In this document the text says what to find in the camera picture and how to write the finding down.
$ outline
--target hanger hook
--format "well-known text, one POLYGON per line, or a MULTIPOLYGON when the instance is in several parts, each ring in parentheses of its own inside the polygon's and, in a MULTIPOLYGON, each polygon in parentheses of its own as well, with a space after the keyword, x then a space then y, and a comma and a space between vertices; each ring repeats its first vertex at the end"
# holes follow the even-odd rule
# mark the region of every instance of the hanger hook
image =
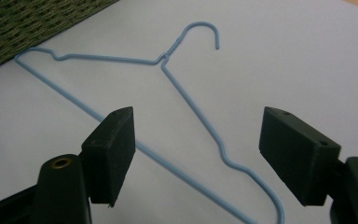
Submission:
POLYGON ((187 34, 187 32, 196 27, 196 26, 205 26, 205 27, 208 27, 210 28, 211 30, 213 30, 214 32, 214 47, 216 49, 219 49, 220 48, 220 41, 219 41, 219 31, 217 30, 217 28, 207 22, 207 21, 196 21, 196 22, 193 22, 191 24, 189 24, 185 30, 182 32, 182 34, 176 39, 175 43, 173 43, 173 45, 170 47, 170 49, 165 53, 166 56, 171 56, 171 54, 173 54, 173 52, 176 50, 176 48, 182 43, 183 39, 185 38, 185 35, 187 34))

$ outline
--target screw hole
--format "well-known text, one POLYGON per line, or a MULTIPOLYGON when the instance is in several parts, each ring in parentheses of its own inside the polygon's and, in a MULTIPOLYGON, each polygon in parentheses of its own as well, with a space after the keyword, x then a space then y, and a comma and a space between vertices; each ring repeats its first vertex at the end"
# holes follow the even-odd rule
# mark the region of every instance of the screw hole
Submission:
POLYGON ((53 169, 61 169, 71 164, 71 159, 68 158, 58 158, 51 164, 53 169))

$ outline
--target white background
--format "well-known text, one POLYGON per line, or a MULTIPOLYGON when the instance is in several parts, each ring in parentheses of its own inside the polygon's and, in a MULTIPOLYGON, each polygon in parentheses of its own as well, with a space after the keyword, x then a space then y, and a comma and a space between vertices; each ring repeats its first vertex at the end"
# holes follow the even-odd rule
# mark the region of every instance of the white background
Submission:
MULTIPOLYGON (((154 60, 191 22, 168 68, 221 134, 228 156, 277 193, 286 223, 329 223, 303 207, 259 154, 264 106, 290 111, 358 156, 358 7, 338 0, 122 0, 41 46, 154 60)), ((138 140, 258 223, 276 211, 253 180, 219 159, 213 139, 159 66, 23 60, 99 113, 134 107, 138 140)), ((97 121, 13 61, 0 66, 0 200, 36 183, 40 166, 80 152, 97 121)), ((240 223, 137 151, 115 208, 93 205, 93 223, 240 223)))

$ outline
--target light blue hanger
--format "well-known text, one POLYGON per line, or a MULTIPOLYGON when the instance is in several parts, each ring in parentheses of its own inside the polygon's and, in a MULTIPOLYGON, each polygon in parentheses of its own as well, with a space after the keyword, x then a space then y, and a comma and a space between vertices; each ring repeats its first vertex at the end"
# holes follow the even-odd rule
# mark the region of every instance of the light blue hanger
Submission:
MULTIPOLYGON (((250 168, 239 165, 229 159, 227 156, 225 145, 223 143, 223 140, 217 133, 217 131, 212 126, 211 122, 209 122, 205 116, 202 114, 200 109, 197 107, 197 105, 194 103, 194 101, 191 99, 191 97, 186 93, 186 91, 182 88, 182 86, 179 84, 179 82, 173 77, 171 72, 167 69, 166 65, 170 59, 170 56, 173 54, 173 52, 176 50, 176 48, 182 43, 183 39, 185 38, 187 32, 196 26, 206 26, 213 30, 214 32, 214 43, 215 48, 219 49, 219 33, 217 31, 217 28, 210 24, 209 22, 205 21, 198 21, 189 24, 185 30, 182 32, 182 34, 176 39, 176 41, 173 43, 173 45, 167 50, 167 52, 161 54, 156 58, 156 60, 145 60, 145 59, 135 59, 135 58, 122 58, 122 57, 113 57, 113 56, 102 56, 102 55, 89 55, 89 54, 66 54, 63 56, 57 56, 55 52, 52 49, 43 49, 43 48, 29 48, 25 50, 24 52, 16 55, 14 57, 14 60, 16 63, 18 63, 21 67, 23 67, 25 70, 33 74, 35 77, 39 78, 41 81, 43 81, 45 84, 50 86, 53 90, 58 92, 60 95, 65 97, 67 100, 72 102, 73 104, 77 105, 79 108, 81 108, 83 111, 88 113, 90 116, 95 118, 98 121, 103 121, 103 116, 101 116, 99 113, 97 113, 95 110, 90 108, 89 106, 82 103, 79 99, 75 98, 71 93, 64 90, 54 82, 50 81, 48 78, 42 76, 40 73, 38 73, 36 70, 34 70, 31 66, 24 63, 20 60, 21 55, 29 52, 29 51, 39 51, 44 52, 49 55, 55 60, 55 61, 65 61, 68 59, 80 59, 80 60, 95 60, 95 61, 107 61, 107 62, 118 62, 118 63, 137 63, 137 64, 145 64, 145 65, 156 65, 160 62, 161 63, 161 70, 165 74, 165 76, 170 80, 170 82, 173 84, 173 86, 179 91, 179 93, 182 95, 182 97, 185 99, 185 101, 188 103, 188 105, 191 107, 193 112, 197 115, 200 122, 203 124, 203 126, 206 128, 206 130, 209 132, 215 143, 217 144, 220 152, 220 157, 222 161, 227 165, 228 167, 244 172, 247 175, 249 175, 270 197, 270 199, 273 201, 277 212, 278 212, 278 218, 277 223, 283 224, 284 223, 284 212, 281 202, 279 201, 278 197, 275 195, 275 193, 272 191, 272 189, 250 168)), ((136 147, 142 151, 146 156, 148 156, 153 161, 160 164, 162 167, 170 171, 172 174, 176 175, 183 181, 185 181, 188 185, 196 189, 201 194, 205 195, 207 198, 212 200, 214 203, 221 206, 223 209, 228 211, 231 215, 238 218, 244 223, 250 223, 255 224, 256 222, 249 217, 247 217, 245 214, 240 212, 237 208, 232 206, 231 204, 227 203, 223 199, 221 199, 219 196, 217 196, 215 193, 210 191, 209 189, 205 188, 197 182, 195 179, 191 178, 189 175, 185 174, 183 171, 178 169, 177 167, 170 164, 165 159, 161 158, 157 153, 152 151, 150 148, 142 144, 140 141, 136 141, 136 147)))

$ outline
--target green patterned fabric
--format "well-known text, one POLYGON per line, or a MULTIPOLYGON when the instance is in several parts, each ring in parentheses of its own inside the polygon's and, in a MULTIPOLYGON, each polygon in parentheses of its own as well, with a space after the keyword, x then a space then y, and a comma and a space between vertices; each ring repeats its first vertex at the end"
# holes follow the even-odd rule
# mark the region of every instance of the green patterned fabric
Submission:
POLYGON ((0 64, 118 0, 0 0, 0 64))

